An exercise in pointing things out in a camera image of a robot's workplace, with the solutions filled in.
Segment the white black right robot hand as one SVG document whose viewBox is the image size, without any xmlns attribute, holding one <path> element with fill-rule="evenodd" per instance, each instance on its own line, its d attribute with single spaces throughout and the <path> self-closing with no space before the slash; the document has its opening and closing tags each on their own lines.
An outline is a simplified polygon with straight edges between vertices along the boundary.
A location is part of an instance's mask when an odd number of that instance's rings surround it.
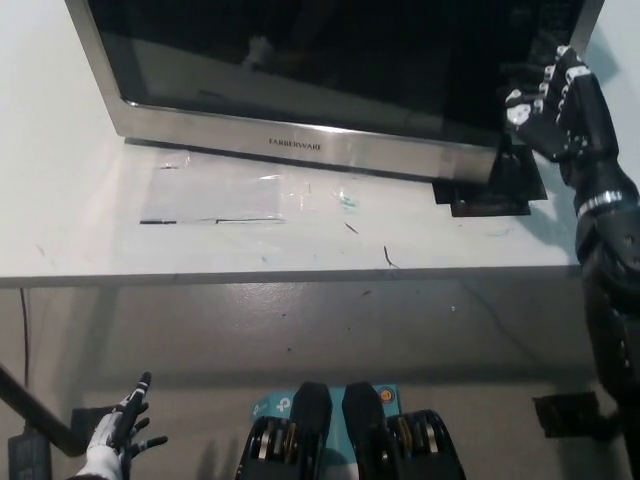
<svg viewBox="0 0 640 480">
<path fill-rule="evenodd" d="M 598 78 L 574 48 L 559 45 L 531 63 L 503 64 L 505 124 L 552 162 L 619 154 Z"/>
</svg>

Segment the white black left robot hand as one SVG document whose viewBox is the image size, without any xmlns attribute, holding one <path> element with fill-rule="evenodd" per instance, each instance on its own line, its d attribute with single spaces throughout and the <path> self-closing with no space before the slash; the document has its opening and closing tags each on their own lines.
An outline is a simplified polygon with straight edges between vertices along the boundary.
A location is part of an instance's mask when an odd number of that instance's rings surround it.
<svg viewBox="0 0 640 480">
<path fill-rule="evenodd" d="M 151 373 L 144 372 L 132 392 L 99 421 L 85 452 L 85 464 L 78 472 L 80 477 L 128 479 L 134 458 L 168 442 L 167 436 L 135 441 L 150 424 L 148 417 L 138 417 L 148 409 L 146 396 L 151 380 Z"/>
</svg>

